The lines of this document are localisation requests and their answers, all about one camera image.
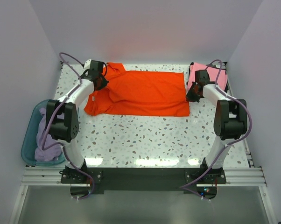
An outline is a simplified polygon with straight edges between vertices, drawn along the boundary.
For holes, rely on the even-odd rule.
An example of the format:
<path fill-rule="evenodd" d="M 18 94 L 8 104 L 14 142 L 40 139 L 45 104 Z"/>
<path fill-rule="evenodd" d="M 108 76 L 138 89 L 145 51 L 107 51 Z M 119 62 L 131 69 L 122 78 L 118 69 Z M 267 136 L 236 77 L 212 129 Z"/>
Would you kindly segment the orange t shirt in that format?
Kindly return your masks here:
<path fill-rule="evenodd" d="M 112 62 L 104 71 L 108 84 L 89 96 L 87 114 L 189 116 L 182 72 L 126 70 Z"/>

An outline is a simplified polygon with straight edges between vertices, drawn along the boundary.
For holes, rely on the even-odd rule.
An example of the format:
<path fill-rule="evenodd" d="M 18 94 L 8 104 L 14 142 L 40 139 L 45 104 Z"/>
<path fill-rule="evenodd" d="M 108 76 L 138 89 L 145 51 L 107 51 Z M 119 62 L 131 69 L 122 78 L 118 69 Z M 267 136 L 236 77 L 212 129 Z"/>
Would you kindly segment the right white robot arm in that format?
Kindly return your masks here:
<path fill-rule="evenodd" d="M 240 137 L 247 133 L 247 107 L 243 99 L 235 99 L 225 93 L 216 82 L 211 81 L 207 70 L 195 71 L 195 81 L 187 92 L 189 102 L 205 98 L 215 107 L 213 129 L 216 135 L 208 155 L 203 159 L 199 178 L 204 183 L 215 179 L 215 170 L 223 168 L 224 160 Z"/>

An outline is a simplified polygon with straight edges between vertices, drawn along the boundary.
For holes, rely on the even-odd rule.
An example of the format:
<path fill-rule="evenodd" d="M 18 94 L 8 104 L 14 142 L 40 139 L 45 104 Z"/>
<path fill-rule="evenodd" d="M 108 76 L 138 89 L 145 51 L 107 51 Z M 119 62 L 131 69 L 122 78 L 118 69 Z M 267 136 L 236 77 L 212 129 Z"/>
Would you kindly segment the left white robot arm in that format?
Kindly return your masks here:
<path fill-rule="evenodd" d="M 65 95 L 47 102 L 42 150 L 59 145 L 68 163 L 67 167 L 73 169 L 72 179 L 83 183 L 87 180 L 88 172 L 82 168 L 85 160 L 74 140 L 79 131 L 77 110 L 89 95 L 107 86 L 107 65 L 102 61 L 89 59 L 83 64 L 84 71 L 81 75 L 72 66 L 70 69 L 78 76 L 78 81 Z"/>

